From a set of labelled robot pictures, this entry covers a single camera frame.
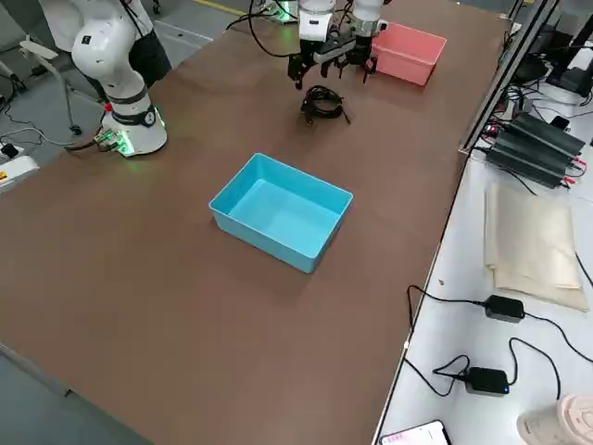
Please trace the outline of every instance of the brown tabletop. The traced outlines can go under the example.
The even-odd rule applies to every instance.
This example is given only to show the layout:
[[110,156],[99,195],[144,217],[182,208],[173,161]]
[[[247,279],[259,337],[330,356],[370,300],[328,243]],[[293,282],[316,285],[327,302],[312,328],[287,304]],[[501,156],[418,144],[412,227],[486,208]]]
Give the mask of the brown tabletop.
[[[152,90],[156,154],[63,155],[0,197],[0,341],[158,444],[369,443],[506,23],[445,0],[387,19],[448,38],[420,88],[346,69],[352,119],[299,115],[286,60],[226,32]],[[259,27],[276,51],[293,32]],[[304,274],[219,230],[208,202],[254,152],[354,194]]]

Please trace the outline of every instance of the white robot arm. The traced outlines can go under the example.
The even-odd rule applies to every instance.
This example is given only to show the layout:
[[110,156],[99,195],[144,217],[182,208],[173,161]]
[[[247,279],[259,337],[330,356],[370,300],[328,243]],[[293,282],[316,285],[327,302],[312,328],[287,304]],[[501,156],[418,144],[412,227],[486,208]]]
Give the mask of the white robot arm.
[[300,53],[291,56],[288,75],[302,88],[302,80],[314,65],[322,66],[322,76],[334,64],[340,70],[347,65],[364,68],[366,76],[376,71],[377,58],[372,54],[372,38],[386,28],[381,20],[381,6],[391,0],[348,0],[344,15],[353,7],[353,20],[344,32],[332,24],[335,0],[299,0],[298,34]]
[[136,31],[152,29],[150,23],[145,24],[147,15],[136,14],[131,8],[142,8],[140,2],[61,1],[65,8],[75,6],[82,17],[82,27],[73,39],[72,60],[83,74],[101,83],[109,100],[103,131],[95,140],[125,157],[164,146],[164,123],[150,101],[144,79],[128,60]]

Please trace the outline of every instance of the white desk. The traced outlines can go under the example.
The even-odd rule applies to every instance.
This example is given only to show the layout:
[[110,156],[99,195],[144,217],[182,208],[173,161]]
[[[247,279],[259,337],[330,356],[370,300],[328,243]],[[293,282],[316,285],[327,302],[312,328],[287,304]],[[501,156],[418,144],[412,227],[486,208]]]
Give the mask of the white desk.
[[[571,100],[572,94],[552,86],[543,86],[541,90],[558,97],[558,100],[578,101],[576,97]],[[555,108],[568,116],[593,109],[593,105],[561,108],[555,103],[537,104]],[[542,111],[542,115],[551,120],[555,114],[551,111],[544,114]],[[593,114],[574,120],[572,127],[571,133],[588,143],[593,137]],[[515,178],[485,164],[482,157],[479,153],[471,159],[463,174],[448,228],[429,278],[428,292],[440,298],[484,300],[494,293],[491,273],[484,266],[487,186],[497,182],[528,193]],[[593,170],[592,147],[586,146],[584,158]],[[577,251],[587,271],[592,274],[593,172],[586,174],[571,192],[565,189],[548,190],[538,184],[527,183],[540,196],[558,199],[571,206]],[[593,308],[593,288],[581,275],[589,305]],[[560,324],[574,346],[593,358],[593,312],[582,313],[530,297],[521,299],[528,312]],[[441,392],[448,389],[450,379],[433,375],[432,370],[463,353],[470,356],[472,366],[503,369],[512,379],[512,357],[508,347],[510,337],[524,339],[552,357],[561,375],[563,395],[571,392],[593,393],[593,365],[573,353],[556,328],[532,319],[525,319],[520,324],[490,320],[484,316],[483,308],[469,304],[444,304],[424,299],[407,358]],[[454,445],[524,444],[517,433],[516,419],[521,413],[552,404],[556,396],[556,380],[545,357],[523,345],[514,346],[519,362],[519,379],[504,398],[468,394],[462,383],[456,384],[449,397],[439,398],[408,365],[401,363],[379,436],[440,419]]]

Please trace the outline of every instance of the pink plastic bin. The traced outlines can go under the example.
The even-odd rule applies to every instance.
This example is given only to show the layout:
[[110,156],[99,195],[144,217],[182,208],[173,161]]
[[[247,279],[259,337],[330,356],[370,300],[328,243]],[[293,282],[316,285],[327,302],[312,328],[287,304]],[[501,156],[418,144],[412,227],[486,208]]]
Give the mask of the pink plastic bin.
[[447,39],[390,23],[372,42],[377,70],[404,81],[426,85]]

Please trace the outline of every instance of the smartphone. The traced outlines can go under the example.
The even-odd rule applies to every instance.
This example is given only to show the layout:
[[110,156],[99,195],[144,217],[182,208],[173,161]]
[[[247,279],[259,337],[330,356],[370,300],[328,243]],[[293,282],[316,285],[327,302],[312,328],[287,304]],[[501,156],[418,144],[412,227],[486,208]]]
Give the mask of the smartphone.
[[451,445],[447,430],[440,420],[390,434],[380,445]]

